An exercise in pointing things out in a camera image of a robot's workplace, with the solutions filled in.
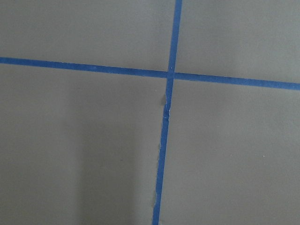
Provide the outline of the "brown paper table cover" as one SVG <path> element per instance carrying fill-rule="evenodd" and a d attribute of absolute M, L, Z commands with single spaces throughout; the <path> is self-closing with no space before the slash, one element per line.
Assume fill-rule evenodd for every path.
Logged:
<path fill-rule="evenodd" d="M 297 0 L 3 0 L 3 225 L 297 225 Z"/>

